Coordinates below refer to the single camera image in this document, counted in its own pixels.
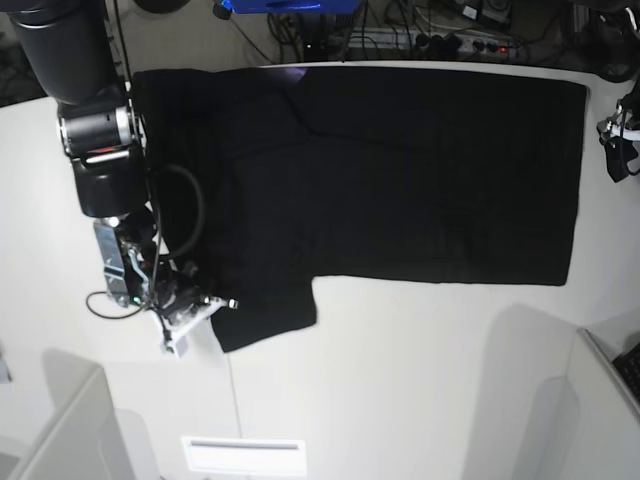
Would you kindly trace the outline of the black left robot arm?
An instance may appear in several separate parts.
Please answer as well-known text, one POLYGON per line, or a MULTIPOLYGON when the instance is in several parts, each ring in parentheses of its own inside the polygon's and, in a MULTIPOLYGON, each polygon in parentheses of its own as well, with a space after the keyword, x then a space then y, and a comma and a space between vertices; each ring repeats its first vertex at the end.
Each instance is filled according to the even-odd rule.
POLYGON ((575 1, 580 53, 588 69, 613 84, 634 85, 597 124, 606 170, 615 183, 639 175, 639 3, 575 1))

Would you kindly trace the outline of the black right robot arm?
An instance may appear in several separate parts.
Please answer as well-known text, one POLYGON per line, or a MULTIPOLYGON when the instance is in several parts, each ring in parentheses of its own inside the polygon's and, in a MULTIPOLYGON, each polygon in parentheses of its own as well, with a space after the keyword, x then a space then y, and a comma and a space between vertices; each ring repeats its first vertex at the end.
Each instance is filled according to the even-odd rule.
POLYGON ((120 71, 102 1, 4 1, 45 93, 58 105, 57 132, 82 213, 93 219, 105 296, 177 322, 204 300, 189 275, 160 251, 161 212, 143 133, 120 71))

